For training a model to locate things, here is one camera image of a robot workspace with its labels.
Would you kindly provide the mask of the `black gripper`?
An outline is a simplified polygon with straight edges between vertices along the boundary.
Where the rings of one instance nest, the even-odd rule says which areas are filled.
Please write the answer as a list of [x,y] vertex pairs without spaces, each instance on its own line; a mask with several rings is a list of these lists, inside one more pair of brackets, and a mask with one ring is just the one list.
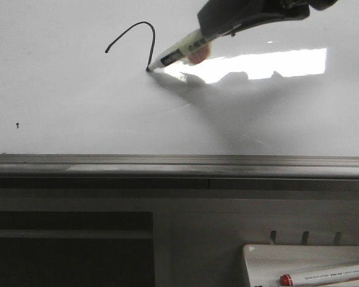
[[208,39],[236,33],[267,23],[303,20],[310,15],[309,6],[318,11],[337,0],[283,1],[208,1],[197,18],[203,36]]

